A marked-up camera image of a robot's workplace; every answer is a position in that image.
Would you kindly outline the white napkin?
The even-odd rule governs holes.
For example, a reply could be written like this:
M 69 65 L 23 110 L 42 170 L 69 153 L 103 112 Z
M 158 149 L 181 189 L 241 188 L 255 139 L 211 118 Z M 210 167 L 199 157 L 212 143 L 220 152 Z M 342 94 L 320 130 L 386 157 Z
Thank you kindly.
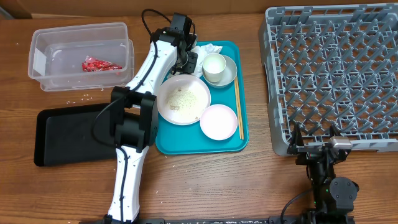
M 206 44 L 202 46 L 194 47 L 191 52 L 194 52 L 198 55 L 197 64 L 195 67 L 194 72 L 192 73 L 193 76 L 200 78 L 203 75 L 202 66 L 204 58 L 211 53 L 220 53 L 222 50 L 222 46 L 213 45 L 213 44 Z

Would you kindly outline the cream cup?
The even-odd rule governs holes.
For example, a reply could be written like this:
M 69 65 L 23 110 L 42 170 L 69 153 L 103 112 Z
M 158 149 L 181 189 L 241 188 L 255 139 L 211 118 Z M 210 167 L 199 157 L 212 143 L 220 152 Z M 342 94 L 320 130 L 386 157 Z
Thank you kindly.
M 203 60 L 204 76 L 209 82 L 221 80 L 226 68 L 226 59 L 218 53 L 210 53 Z

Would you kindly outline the small pink bowl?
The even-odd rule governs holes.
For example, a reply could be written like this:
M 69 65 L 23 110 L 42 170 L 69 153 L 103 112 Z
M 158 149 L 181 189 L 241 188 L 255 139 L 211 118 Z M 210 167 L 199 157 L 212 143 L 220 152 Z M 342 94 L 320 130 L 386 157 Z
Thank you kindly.
M 238 128 L 235 112 L 226 105 L 211 105 L 200 118 L 202 132 L 210 139 L 222 141 L 230 138 Z

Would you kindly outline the red snack wrapper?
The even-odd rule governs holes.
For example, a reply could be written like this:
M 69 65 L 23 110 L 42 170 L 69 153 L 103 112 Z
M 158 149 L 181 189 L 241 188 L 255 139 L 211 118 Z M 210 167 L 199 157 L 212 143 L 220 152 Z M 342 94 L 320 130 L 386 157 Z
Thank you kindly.
M 85 61 L 81 64 L 84 72 L 102 72 L 121 70 L 122 66 L 106 60 L 100 60 L 91 56 L 87 56 Z

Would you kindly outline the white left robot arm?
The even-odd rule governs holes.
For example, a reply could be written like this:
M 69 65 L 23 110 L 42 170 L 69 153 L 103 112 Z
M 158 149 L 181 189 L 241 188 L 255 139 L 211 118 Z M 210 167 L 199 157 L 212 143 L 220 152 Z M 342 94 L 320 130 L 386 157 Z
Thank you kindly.
M 113 199 L 102 223 L 138 223 L 139 188 L 145 156 L 159 129 L 156 92 L 169 71 L 193 73 L 198 55 L 195 24 L 187 15 L 175 13 L 169 26 L 150 32 L 150 49 L 135 77 L 116 86 L 109 112 L 109 133 L 116 150 L 117 169 Z

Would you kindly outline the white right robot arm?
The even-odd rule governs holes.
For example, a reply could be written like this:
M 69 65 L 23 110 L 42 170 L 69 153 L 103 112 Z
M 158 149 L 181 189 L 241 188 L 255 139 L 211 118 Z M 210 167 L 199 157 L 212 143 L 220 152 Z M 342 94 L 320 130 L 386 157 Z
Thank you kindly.
M 329 141 L 322 146 L 306 146 L 299 125 L 294 125 L 287 152 L 297 156 L 297 165 L 306 167 L 311 188 L 287 202 L 279 215 L 280 223 L 354 223 L 348 214 L 354 210 L 359 185 L 346 177 L 337 177 L 334 171 L 334 165 L 345 161 L 350 154 L 352 143 L 335 126 L 330 126 L 329 133 Z M 301 215 L 285 217 L 289 205 L 310 192 L 315 207 Z

